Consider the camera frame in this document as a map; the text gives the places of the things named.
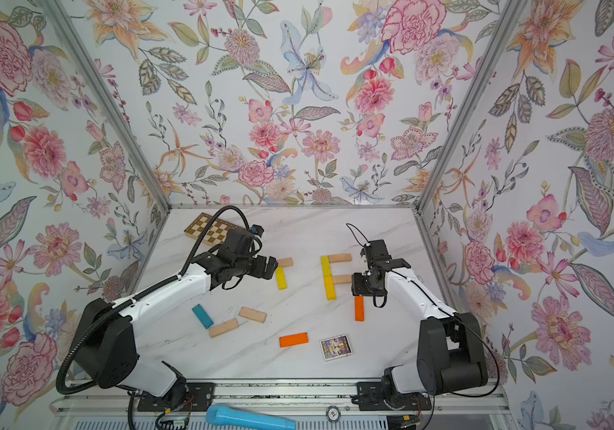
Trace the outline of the orange block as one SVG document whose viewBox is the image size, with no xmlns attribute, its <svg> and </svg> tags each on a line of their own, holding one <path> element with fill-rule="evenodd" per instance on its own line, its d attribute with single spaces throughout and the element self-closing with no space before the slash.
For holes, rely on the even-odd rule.
<svg viewBox="0 0 614 430">
<path fill-rule="evenodd" d="M 279 338 L 279 345 L 282 349 L 307 344 L 308 342 L 309 336 L 307 333 L 296 333 Z"/>
<path fill-rule="evenodd" d="M 355 320 L 357 322 L 365 321 L 364 298 L 355 296 Z"/>
</svg>

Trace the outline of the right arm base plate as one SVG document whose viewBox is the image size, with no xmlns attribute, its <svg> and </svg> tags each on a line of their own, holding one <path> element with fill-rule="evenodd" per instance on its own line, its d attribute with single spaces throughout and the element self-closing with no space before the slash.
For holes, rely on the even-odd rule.
<svg viewBox="0 0 614 430">
<path fill-rule="evenodd" d="M 432 409 L 431 399 L 424 393 L 401 394 L 389 385 L 377 382 L 358 382 L 351 397 L 360 411 L 418 412 Z"/>
</svg>

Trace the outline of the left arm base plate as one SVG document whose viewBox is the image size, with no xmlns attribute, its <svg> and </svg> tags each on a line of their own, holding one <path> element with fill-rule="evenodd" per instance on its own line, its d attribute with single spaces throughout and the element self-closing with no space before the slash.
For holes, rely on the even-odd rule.
<svg viewBox="0 0 614 430">
<path fill-rule="evenodd" d="M 136 410 L 138 412 L 164 412 L 173 411 L 182 406 L 182 411 L 206 412 L 211 406 L 216 385 L 215 383 L 188 382 L 186 387 L 175 385 L 163 397 L 155 397 L 144 393 L 140 398 Z"/>
</svg>

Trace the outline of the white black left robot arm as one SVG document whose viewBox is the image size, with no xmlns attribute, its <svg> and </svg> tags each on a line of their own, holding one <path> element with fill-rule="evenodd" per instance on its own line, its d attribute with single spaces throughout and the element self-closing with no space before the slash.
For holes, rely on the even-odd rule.
<svg viewBox="0 0 614 430">
<path fill-rule="evenodd" d="M 85 307 L 69 352 L 56 376 L 56 389 L 71 395 L 98 386 L 149 394 L 178 406 L 189 396 L 187 380 L 172 365 L 144 358 L 137 340 L 152 324 L 195 297 L 239 284 L 245 277 L 269 280 L 278 268 L 260 254 L 263 228 L 232 229 L 204 253 L 192 251 L 183 269 L 163 281 L 114 302 L 95 299 Z"/>
</svg>

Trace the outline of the orange block front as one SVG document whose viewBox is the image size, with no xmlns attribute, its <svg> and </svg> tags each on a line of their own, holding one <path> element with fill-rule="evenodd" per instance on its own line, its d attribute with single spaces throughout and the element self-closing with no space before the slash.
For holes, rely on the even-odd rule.
<svg viewBox="0 0 614 430">
<path fill-rule="evenodd" d="M 296 333 L 279 338 L 279 345 L 282 349 L 307 344 L 308 342 L 309 336 L 307 333 Z"/>
</svg>

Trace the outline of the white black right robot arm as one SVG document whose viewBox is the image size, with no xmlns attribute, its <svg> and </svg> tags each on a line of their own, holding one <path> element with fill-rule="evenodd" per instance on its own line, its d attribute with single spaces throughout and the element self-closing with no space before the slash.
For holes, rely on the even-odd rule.
<svg viewBox="0 0 614 430">
<path fill-rule="evenodd" d="M 487 385 L 488 351 L 476 318 L 459 313 L 436 297 L 402 258 L 382 240 L 361 246 L 366 264 L 352 275 L 355 297 L 370 297 L 377 308 L 394 297 L 419 322 L 416 360 L 384 370 L 382 396 L 397 408 L 416 394 L 435 396 Z"/>
</svg>

